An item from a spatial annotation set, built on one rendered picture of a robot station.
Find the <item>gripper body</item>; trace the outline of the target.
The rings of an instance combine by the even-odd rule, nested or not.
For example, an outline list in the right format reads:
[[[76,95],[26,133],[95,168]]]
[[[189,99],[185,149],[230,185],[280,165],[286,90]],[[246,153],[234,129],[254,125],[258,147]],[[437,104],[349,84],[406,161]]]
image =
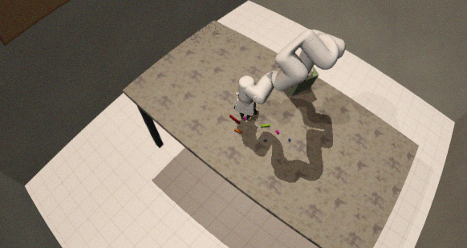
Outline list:
[[[249,116],[253,116],[255,112],[254,106],[256,107],[256,103],[254,101],[250,104],[243,104],[237,98],[235,104],[235,111]]]

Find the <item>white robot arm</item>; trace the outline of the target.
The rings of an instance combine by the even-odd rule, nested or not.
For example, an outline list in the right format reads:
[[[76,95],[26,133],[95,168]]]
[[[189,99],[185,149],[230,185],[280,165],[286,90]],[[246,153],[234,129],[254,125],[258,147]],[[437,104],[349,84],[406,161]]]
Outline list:
[[[274,87],[278,91],[285,91],[302,83],[311,76],[314,65],[323,70],[332,68],[343,56],[346,45],[342,39],[322,33],[319,30],[305,30],[286,45],[275,57],[275,62],[282,70],[267,73],[259,80],[257,86],[252,77],[241,77],[236,92],[239,101],[243,104],[253,101],[256,104],[264,104]],[[297,56],[295,52],[299,48],[302,51]]]

